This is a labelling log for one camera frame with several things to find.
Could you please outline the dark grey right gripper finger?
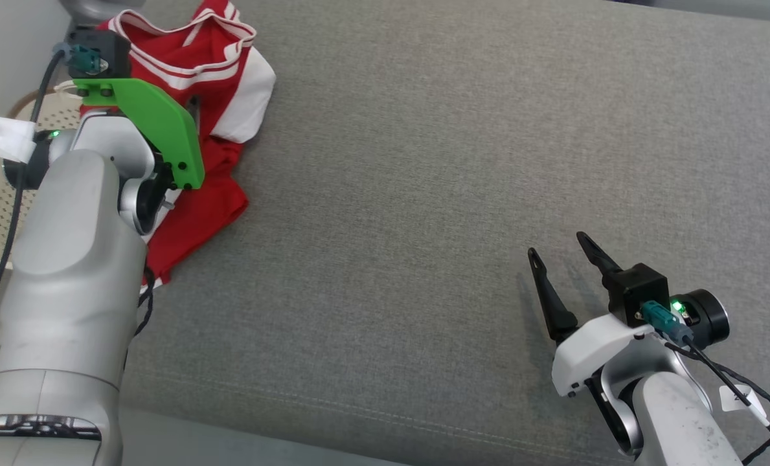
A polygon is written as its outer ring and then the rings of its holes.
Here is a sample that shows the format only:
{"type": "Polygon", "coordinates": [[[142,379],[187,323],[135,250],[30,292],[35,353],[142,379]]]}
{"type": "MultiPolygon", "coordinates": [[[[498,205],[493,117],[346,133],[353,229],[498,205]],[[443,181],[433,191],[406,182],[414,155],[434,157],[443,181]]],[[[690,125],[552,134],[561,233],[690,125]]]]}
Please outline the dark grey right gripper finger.
{"type": "Polygon", "coordinates": [[[528,249],[528,260],[549,337],[554,342],[565,342],[579,329],[579,321],[563,304],[549,280],[547,266],[535,248],[528,249]]]}
{"type": "Polygon", "coordinates": [[[618,274],[622,268],[584,231],[577,231],[576,238],[590,263],[603,276],[618,274]]]}

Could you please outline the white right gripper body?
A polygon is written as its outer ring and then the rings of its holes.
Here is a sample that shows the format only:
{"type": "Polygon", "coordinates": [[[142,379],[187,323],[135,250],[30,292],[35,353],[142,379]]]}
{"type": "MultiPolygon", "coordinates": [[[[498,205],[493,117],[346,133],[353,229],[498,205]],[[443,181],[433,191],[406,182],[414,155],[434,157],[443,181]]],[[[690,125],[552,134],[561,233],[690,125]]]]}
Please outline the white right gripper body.
{"type": "Polygon", "coordinates": [[[554,389],[559,396],[568,396],[636,337],[654,331],[649,324],[630,327],[615,315],[591,319],[558,345],[551,372],[554,389]]]}

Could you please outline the red white t-shirt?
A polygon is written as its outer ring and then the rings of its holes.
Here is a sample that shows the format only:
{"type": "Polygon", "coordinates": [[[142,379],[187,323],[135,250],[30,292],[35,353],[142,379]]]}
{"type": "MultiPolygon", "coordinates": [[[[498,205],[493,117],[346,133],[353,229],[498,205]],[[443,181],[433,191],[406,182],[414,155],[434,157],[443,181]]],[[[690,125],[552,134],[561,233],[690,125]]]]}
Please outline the red white t-shirt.
{"type": "Polygon", "coordinates": [[[163,29],[127,9],[100,25],[130,42],[134,78],[180,104],[200,100],[200,128],[234,144],[260,129],[277,80],[254,48],[256,30],[230,0],[202,0],[189,23],[163,29]]]}

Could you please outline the grey fabric sofa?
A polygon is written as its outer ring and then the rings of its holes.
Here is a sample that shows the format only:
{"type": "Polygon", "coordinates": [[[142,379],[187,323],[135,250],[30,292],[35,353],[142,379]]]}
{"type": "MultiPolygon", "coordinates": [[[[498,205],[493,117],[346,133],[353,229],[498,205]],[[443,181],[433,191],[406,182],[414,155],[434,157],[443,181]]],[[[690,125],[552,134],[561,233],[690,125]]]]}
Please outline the grey fabric sofa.
{"type": "Polygon", "coordinates": [[[172,272],[124,405],[409,464],[626,462],[550,380],[527,250],[725,305],[770,394],[770,21],[609,0],[234,0],[278,80],[249,206],[172,272]]]}

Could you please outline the red shorts with white stripes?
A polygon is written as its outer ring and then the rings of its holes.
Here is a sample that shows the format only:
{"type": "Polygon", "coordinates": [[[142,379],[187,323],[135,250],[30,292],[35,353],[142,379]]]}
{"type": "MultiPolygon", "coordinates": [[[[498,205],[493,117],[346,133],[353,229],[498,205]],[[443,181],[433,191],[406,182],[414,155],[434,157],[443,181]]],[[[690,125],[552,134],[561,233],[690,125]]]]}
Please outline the red shorts with white stripes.
{"type": "Polygon", "coordinates": [[[227,225],[236,221],[249,201],[232,172],[242,157],[243,144],[216,137],[203,139],[206,177],[199,190],[169,192],[174,209],[162,209],[148,238],[148,268],[156,284],[166,284],[171,270],[227,225]]]}

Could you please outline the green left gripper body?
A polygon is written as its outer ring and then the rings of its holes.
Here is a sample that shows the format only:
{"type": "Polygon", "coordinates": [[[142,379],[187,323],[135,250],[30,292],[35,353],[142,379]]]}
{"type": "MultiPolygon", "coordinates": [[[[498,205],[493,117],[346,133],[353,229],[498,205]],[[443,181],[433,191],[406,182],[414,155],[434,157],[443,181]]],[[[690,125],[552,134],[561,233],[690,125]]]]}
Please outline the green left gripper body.
{"type": "Polygon", "coordinates": [[[178,188],[201,188],[206,170],[195,122],[163,89],[136,78],[74,78],[82,104],[118,108],[172,165],[178,188]]]}

